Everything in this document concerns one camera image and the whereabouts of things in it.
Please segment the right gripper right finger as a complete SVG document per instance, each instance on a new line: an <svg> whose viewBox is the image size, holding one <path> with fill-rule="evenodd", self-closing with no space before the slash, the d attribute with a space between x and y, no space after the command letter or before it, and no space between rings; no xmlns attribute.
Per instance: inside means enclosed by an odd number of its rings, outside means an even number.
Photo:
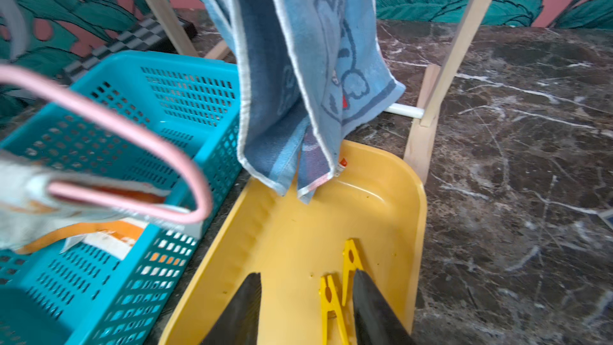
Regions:
<svg viewBox="0 0 613 345"><path fill-rule="evenodd" d="M367 272L354 273L352 299L357 344L416 344Z"/></svg>

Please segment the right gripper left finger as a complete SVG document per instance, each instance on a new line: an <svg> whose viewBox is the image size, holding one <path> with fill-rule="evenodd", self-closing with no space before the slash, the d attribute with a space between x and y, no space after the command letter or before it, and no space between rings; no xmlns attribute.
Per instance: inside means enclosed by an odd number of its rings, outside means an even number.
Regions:
<svg viewBox="0 0 613 345"><path fill-rule="evenodd" d="M201 344L257 344L261 299L261 276L250 273Z"/></svg>

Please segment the yellow clothespin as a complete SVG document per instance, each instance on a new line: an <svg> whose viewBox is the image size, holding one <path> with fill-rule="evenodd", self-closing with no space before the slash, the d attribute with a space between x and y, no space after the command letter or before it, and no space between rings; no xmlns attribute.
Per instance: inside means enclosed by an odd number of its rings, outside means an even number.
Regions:
<svg viewBox="0 0 613 345"><path fill-rule="evenodd" d="M353 276L356 271L364 271L365 268L360 257L360 252L354 239L345 241L343 249L343 272L342 272L342 306L346 307L352 290Z"/></svg>
<svg viewBox="0 0 613 345"><path fill-rule="evenodd" d="M343 305L338 296L335 278L332 274L327 274L320 278L319 296L322 317L322 344L328 344L329 321L331 319L336 319L341 344L349 345L350 341L345 323Z"/></svg>

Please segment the pink wire hanger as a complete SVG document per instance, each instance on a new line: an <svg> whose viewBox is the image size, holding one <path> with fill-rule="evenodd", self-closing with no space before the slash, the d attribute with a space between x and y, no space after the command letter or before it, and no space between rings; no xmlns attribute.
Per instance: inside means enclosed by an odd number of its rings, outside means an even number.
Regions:
<svg viewBox="0 0 613 345"><path fill-rule="evenodd" d="M204 173L214 148L208 132L175 108L182 89L163 92L159 70L135 57L94 67L65 93L77 105L48 105L1 143L9 153L62 172L146 183L169 192L185 219L210 217L214 199Z"/></svg>

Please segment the white orange lion towel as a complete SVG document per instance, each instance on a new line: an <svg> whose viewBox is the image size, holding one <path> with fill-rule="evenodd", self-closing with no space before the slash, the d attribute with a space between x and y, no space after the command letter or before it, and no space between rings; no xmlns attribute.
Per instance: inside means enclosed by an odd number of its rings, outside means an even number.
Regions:
<svg viewBox="0 0 613 345"><path fill-rule="evenodd" d="M62 172L3 151L1 248L31 254L81 234L131 233L128 218L166 222L175 214L187 226L189 209L166 204L168 195L146 183Z"/></svg>

